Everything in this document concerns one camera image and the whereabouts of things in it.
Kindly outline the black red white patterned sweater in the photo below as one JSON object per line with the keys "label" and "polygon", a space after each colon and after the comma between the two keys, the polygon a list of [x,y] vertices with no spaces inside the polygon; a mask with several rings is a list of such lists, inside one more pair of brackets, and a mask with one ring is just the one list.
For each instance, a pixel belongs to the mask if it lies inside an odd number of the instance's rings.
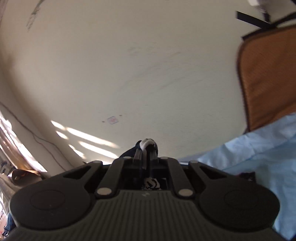
{"label": "black red white patterned sweater", "polygon": [[151,161],[158,157],[158,146],[151,138],[139,140],[134,147],[125,151],[120,158],[140,160],[140,177],[134,178],[134,188],[145,191],[161,190],[161,181],[151,177]]}

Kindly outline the brown hat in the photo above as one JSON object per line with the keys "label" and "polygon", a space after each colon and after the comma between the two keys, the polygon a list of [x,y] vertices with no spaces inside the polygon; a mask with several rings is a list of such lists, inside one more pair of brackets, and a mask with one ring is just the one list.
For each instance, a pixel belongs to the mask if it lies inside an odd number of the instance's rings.
{"label": "brown hat", "polygon": [[15,169],[11,173],[11,181],[19,187],[26,187],[31,184],[43,181],[50,176],[45,172],[38,172],[33,170]]}

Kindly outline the grey beige window curtain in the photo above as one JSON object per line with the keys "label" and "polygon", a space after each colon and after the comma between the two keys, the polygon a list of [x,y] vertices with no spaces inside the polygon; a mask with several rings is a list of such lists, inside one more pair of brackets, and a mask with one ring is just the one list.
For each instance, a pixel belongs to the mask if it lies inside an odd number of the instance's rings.
{"label": "grey beige window curtain", "polygon": [[47,173],[47,170],[33,157],[18,139],[9,120],[1,113],[1,150],[17,169]]}

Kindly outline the light blue cartoon bed sheet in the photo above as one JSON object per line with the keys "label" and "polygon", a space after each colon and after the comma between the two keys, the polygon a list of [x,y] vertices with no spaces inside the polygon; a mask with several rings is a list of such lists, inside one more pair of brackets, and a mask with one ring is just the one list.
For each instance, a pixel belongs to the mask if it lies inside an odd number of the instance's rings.
{"label": "light blue cartoon bed sheet", "polygon": [[286,240],[295,237],[295,113],[207,152],[180,158],[229,174],[254,172],[258,184],[280,201],[273,228]]}

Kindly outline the brown seat cushion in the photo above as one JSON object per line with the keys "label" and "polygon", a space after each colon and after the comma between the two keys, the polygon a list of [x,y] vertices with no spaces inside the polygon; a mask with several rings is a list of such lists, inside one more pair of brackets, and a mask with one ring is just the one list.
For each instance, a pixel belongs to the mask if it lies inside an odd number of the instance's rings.
{"label": "brown seat cushion", "polygon": [[247,129],[254,131],[295,112],[295,26],[246,38],[237,74]]}

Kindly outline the small pink wall sticker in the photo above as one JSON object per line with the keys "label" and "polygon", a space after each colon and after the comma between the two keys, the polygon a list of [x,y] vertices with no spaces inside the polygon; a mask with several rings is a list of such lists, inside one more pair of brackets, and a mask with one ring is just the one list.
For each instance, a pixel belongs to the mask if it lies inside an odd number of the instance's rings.
{"label": "small pink wall sticker", "polygon": [[114,125],[115,123],[118,123],[118,119],[117,117],[115,116],[111,116],[107,119],[107,122],[110,124],[110,125]]}

